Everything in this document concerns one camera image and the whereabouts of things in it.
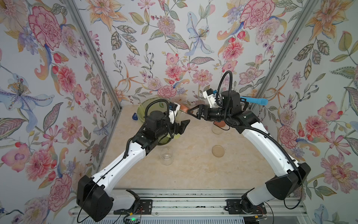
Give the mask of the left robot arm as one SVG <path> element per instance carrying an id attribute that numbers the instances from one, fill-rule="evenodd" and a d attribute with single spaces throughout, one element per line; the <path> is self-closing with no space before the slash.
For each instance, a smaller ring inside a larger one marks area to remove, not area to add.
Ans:
<path id="1" fill-rule="evenodd" d="M 76 203 L 93 221 L 103 220 L 110 212 L 133 215 L 140 210 L 140 197 L 132 190 L 115 196 L 112 190 L 119 180 L 139 161 L 144 159 L 163 140 L 183 134 L 189 120 L 177 123 L 180 104 L 158 99 L 145 109 L 145 121 L 125 145 L 124 152 L 107 167 L 92 177 L 84 176 L 78 182 Z"/>

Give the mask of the terracotta jar lid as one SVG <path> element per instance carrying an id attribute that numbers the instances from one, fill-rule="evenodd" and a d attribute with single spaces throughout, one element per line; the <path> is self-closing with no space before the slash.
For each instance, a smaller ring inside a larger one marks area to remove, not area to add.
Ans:
<path id="1" fill-rule="evenodd" d="M 190 110 L 190 108 L 184 104 L 180 104 L 180 110 L 184 113 L 188 113 L 188 111 Z"/>

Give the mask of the beige jar lid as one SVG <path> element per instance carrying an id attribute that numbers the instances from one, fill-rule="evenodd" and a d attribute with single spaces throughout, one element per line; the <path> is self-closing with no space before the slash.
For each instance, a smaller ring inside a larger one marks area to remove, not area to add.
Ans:
<path id="1" fill-rule="evenodd" d="M 212 147 L 212 154 L 217 158 L 221 158 L 225 154 L 225 148 L 220 145 L 215 145 Z"/>

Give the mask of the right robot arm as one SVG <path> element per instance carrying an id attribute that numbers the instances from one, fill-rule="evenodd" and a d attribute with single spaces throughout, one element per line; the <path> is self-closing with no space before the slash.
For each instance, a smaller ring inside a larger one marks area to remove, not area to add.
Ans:
<path id="1" fill-rule="evenodd" d="M 253 188 L 242 195 L 238 209 L 252 214 L 259 205 L 272 199 L 284 201 L 297 189 L 302 189 L 311 169 L 307 163 L 299 163 L 290 156 L 282 145 L 267 132 L 259 118 L 247 108 L 249 104 L 267 105 L 266 99 L 242 97 L 232 89 L 233 74 L 224 73 L 219 84 L 229 77 L 227 91 L 208 89 L 203 97 L 208 104 L 200 104 L 187 110 L 187 114 L 206 121 L 223 121 L 229 128 L 236 129 L 249 140 L 269 163 L 275 176 L 264 185 Z"/>

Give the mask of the clear jar with rice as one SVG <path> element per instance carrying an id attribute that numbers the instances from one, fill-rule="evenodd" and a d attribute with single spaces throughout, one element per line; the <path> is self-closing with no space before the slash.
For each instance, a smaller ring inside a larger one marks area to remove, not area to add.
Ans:
<path id="1" fill-rule="evenodd" d="M 163 165 L 169 166 L 173 163 L 173 151 L 169 148 L 164 148 L 160 151 L 160 161 Z"/>

